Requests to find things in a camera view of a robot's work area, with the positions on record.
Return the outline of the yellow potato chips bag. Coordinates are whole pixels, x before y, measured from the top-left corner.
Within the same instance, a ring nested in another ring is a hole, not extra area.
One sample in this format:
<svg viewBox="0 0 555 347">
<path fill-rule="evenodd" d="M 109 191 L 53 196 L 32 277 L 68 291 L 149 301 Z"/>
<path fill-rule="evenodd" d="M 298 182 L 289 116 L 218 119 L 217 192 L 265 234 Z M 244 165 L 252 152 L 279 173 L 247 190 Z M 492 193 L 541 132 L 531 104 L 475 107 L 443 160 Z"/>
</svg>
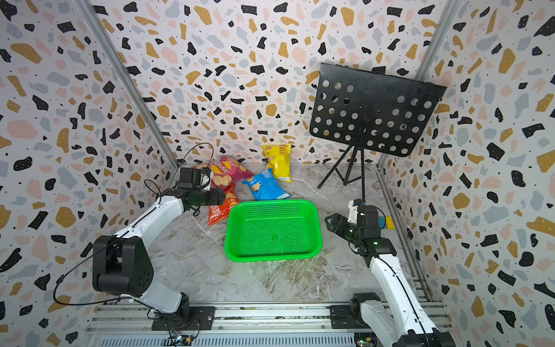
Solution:
<svg viewBox="0 0 555 347">
<path fill-rule="evenodd" d="M 262 151 L 268 160 L 267 168 L 272 169 L 273 176 L 279 181 L 291 183 L 291 144 L 263 145 Z"/>
</svg>

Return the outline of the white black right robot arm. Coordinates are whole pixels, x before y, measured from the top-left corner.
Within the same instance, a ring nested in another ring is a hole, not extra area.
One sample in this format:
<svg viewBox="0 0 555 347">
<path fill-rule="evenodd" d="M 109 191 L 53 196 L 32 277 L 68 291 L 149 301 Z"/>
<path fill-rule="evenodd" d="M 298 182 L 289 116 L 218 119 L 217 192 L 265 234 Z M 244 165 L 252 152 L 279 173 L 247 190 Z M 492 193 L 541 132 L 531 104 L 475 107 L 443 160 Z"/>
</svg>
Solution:
<svg viewBox="0 0 555 347">
<path fill-rule="evenodd" d="M 403 273 L 397 252 L 382 236 L 378 212 L 357 212 L 354 221 L 336 213 L 325 218 L 328 231 L 361 256 L 383 291 L 389 310 L 375 293 L 354 294 L 351 320 L 367 325 L 382 346 L 454 346 L 425 312 Z"/>
</svg>

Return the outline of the blue potato chips bag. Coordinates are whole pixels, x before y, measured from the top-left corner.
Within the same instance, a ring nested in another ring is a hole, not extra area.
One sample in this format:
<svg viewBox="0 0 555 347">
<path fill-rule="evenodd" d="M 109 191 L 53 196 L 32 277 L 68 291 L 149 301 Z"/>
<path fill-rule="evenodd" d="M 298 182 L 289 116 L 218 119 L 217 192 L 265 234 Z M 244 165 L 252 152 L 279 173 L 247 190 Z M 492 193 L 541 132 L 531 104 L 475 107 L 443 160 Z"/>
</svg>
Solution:
<svg viewBox="0 0 555 347">
<path fill-rule="evenodd" d="M 254 196 L 254 199 L 261 200 L 284 200 L 290 197 L 289 193 L 285 192 L 278 180 L 273 175 L 272 169 L 265 169 L 253 177 L 250 177 L 242 182 L 246 184 Z"/>
</svg>

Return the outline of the magenta potato chips bag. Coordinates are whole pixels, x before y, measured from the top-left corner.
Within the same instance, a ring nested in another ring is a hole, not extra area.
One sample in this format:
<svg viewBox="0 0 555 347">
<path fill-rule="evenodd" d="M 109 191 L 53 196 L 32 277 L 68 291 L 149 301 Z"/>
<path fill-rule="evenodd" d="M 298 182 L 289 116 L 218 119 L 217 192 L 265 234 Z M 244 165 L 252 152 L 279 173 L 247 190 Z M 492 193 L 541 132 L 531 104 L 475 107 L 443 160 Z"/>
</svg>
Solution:
<svg viewBox="0 0 555 347">
<path fill-rule="evenodd" d="M 213 173 L 211 186 L 227 189 L 231 184 L 253 177 L 254 174 L 231 156 L 221 156 L 218 161 L 195 166 L 195 169 L 209 167 Z"/>
</svg>

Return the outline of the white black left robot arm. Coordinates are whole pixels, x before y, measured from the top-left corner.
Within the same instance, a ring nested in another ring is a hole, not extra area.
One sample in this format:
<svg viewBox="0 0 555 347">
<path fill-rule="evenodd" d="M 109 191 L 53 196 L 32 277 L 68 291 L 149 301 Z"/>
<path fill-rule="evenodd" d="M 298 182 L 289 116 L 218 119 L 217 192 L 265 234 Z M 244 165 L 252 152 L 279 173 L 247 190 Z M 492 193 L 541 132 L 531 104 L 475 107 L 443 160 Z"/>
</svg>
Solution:
<svg viewBox="0 0 555 347">
<path fill-rule="evenodd" d="M 189 297 L 156 279 L 147 250 L 182 213 L 199 206 L 220 206 L 224 200 L 221 188 L 166 189 L 131 226 L 94 242 L 92 287 L 105 294 L 128 296 L 149 307 L 171 331 L 189 327 L 195 320 Z"/>
</svg>

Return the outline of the red potato chips bag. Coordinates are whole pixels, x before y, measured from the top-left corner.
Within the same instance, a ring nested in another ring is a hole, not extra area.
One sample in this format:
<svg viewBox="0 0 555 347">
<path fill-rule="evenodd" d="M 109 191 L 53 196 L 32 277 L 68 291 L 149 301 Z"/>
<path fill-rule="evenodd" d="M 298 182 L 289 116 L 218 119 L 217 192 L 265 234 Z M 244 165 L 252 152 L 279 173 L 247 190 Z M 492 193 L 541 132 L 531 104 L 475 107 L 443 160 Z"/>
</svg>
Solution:
<svg viewBox="0 0 555 347">
<path fill-rule="evenodd" d="M 222 205 L 210 206 L 209 214 L 209 225 L 213 226 L 225 219 L 227 219 L 231 213 L 231 210 L 240 203 L 235 192 L 236 185 L 231 184 L 229 187 L 224 189 L 225 199 Z"/>
</svg>

